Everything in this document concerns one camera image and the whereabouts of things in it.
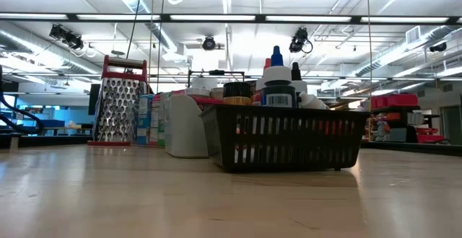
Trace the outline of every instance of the wooden table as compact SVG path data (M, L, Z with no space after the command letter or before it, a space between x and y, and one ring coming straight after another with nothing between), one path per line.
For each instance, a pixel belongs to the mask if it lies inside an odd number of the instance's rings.
M340 172L228 174L161 149L0 154L0 237L462 237L462 158L361 150Z

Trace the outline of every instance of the ceiling light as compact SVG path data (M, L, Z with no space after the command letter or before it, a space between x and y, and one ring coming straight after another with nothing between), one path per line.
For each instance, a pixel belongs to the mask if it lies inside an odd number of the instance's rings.
M393 80L406 80L406 81L434 81L435 79L419 79L419 78L393 78Z
M360 105L361 105L361 101L354 101L354 102L348 103L348 108L357 109Z
M122 20L122 21L134 21L135 14L78 14L79 19L88 20ZM151 20L151 14L138 14L137 20ZM155 21L160 20L160 15L152 15L152 19Z
M462 78L442 78L440 81L462 81Z
M393 91L395 91L396 89L383 89L383 90L377 90L377 91L374 91L372 93L373 96L378 96L378 95L382 95L382 94L388 94L388 93L391 93Z
M2 19L68 19L65 14L0 14Z
M413 89L415 87L418 87L418 86L421 86L423 85L424 83L417 83L417 84L412 84L410 86L407 86L407 87L403 87L401 90L409 90L409 89Z
M350 22L351 17L336 17L336 16L279 16L268 15L266 21L275 22Z
M446 22L447 17L371 17L370 22L405 22L405 23L418 23L418 22ZM361 18L361 22L369 22L368 17Z
M175 21L253 21L255 15L234 15L234 14L221 14L221 15L170 15L171 20Z
M446 69L445 71L442 71L436 74L436 76L443 77L443 76L450 76L450 75L459 74L459 73L462 73L462 66L457 67L457 68Z

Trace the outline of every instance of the spotlight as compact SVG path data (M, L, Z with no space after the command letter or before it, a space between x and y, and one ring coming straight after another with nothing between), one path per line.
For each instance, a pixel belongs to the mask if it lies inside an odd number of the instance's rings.
M304 51L303 47L306 44L311 45L310 51ZM308 40L308 32L306 28L299 28L298 31L295 33L295 36L292 38L292 42L289 45L289 50L291 53L297 53L302 51L303 53L309 54L313 51L313 44Z
M212 36L205 37L204 42L202 43L202 48L204 50L213 50L215 48L215 40Z
M72 32L64 29L61 25L53 25L50 31L50 37L55 40L62 40L73 50L81 50L84 47L84 42L81 35L75 35Z
M55 40L60 40L66 37L67 31L60 25L53 25L50 31L50 37Z
M430 52L436 52L436 51L437 52L442 52L442 51L445 51L447 47L448 46L446 45L446 43L441 43L439 45L430 47L429 50L430 50Z

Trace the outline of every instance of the air duct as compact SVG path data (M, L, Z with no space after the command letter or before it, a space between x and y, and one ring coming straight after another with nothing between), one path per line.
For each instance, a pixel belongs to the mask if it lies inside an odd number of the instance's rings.
M358 69L353 71L348 76L363 76L371 70L378 69L382 66L390 64L410 54L411 50L416 48L426 47L442 43L443 38L449 34L459 30L457 26L418 26L406 33L406 39L403 39L393 46L379 52L372 60L372 67L369 60L366 60L358 65ZM347 83L348 80L340 79L323 84L324 89L335 89L340 87L342 84Z
M0 42L13 42L17 46L15 52L33 53L35 54L34 60L48 67L68 64L71 68L83 69L87 73L97 74L101 72L101 68L93 63L69 55L68 50L49 43L9 22L0 22Z
M131 12L136 13L136 8L138 7L138 0L122 0L122 2L130 9ZM151 10L146 5L144 0L139 0L138 14L151 14ZM177 46L175 43L168 37L164 30L160 29L160 24L158 23L144 23L146 28L151 31L151 33L160 41L162 47L167 52L176 52Z

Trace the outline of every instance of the red lid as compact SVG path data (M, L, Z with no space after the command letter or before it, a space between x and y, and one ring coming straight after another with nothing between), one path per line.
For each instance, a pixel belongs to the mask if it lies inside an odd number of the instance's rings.
M263 70L269 68L271 66L271 59L270 58L267 58L265 60L265 66L263 67Z

